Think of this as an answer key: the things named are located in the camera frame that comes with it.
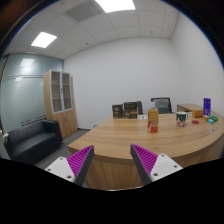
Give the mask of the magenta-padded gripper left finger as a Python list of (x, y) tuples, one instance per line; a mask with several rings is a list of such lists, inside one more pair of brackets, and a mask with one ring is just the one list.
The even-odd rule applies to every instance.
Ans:
[(90, 145), (69, 157), (58, 157), (46, 171), (82, 186), (94, 156), (94, 146)]

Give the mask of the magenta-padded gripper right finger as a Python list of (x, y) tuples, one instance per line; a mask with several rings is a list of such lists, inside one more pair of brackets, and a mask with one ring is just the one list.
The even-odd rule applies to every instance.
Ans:
[(130, 154), (137, 167), (143, 185), (166, 177), (182, 169), (166, 154), (155, 154), (143, 147), (132, 144)]

